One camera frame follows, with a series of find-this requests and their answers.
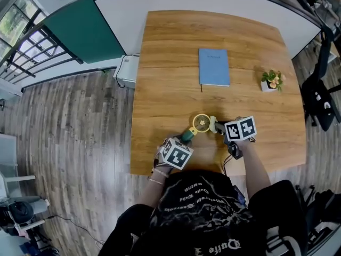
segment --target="blue notebook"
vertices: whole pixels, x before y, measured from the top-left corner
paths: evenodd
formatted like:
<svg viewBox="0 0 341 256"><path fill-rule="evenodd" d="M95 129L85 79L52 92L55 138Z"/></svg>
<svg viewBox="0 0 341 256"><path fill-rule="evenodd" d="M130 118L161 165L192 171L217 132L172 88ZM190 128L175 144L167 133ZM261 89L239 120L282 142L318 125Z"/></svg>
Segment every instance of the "blue notebook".
<svg viewBox="0 0 341 256"><path fill-rule="evenodd" d="M227 50L199 49L199 84L230 86Z"/></svg>

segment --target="table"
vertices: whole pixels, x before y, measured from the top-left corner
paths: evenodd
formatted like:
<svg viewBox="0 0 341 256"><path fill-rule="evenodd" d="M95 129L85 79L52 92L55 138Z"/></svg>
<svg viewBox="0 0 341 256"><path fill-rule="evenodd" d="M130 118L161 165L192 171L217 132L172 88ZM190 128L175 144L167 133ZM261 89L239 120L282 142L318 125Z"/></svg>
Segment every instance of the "table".
<svg viewBox="0 0 341 256"><path fill-rule="evenodd" d="M199 48L227 49L230 87L199 85ZM262 92L263 71L280 70L280 92ZM184 132L198 113L218 120L254 116L255 148L268 171L305 163L305 123L293 64L279 31L256 21L211 12L153 11L145 25L134 97L131 173L149 175L157 146ZM221 171L223 137L196 135L190 169ZM229 175L245 173L231 160Z"/></svg>

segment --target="wrist strap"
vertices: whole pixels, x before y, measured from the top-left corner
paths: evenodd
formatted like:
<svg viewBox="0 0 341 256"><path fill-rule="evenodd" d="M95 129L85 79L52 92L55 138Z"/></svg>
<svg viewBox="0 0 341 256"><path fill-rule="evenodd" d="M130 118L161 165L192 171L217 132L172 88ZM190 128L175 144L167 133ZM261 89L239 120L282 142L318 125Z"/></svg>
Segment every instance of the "wrist strap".
<svg viewBox="0 0 341 256"><path fill-rule="evenodd" d="M157 184L160 184L160 185L164 185L163 183L161 183L161 182L159 182L159 181L156 181L156 180L154 180L154 179L151 179L151 178L149 178L148 179L149 181L152 181L152 182L155 182L155 183L157 183Z"/></svg>
<svg viewBox="0 0 341 256"><path fill-rule="evenodd" d="M159 174L162 174L165 178L168 178L168 177L169 177L169 174L164 173L164 172L160 171L160 170L157 169L157 168L154 169L154 172L158 172Z"/></svg>

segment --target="black t-shirt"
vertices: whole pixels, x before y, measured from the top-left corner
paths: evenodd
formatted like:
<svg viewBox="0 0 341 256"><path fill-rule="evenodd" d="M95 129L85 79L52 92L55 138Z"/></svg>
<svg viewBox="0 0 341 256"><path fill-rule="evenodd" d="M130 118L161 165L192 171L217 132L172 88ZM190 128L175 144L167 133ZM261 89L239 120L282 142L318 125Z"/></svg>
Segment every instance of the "black t-shirt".
<svg viewBox="0 0 341 256"><path fill-rule="evenodd" d="M265 255L267 230L274 227L306 254L306 224L289 181L259 191L246 208L228 177L186 171L167 179L156 209L134 205L125 211L100 256Z"/></svg>

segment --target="black chair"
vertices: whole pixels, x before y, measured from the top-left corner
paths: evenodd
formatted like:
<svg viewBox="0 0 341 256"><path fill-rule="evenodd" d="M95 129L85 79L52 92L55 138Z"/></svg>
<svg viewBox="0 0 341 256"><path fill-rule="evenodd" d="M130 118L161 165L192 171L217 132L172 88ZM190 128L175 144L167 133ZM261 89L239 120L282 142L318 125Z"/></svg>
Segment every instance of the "black chair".
<svg viewBox="0 0 341 256"><path fill-rule="evenodd" d="M330 28L323 27L321 32L321 49L318 62L315 65L313 74L302 84L301 95L304 102L305 120L312 118L312 126L317 126L315 116L318 118L324 131L331 126L334 117L341 122L341 115L331 97L332 92L341 90L341 85L327 89L321 80L326 74L331 42L334 35Z"/></svg>

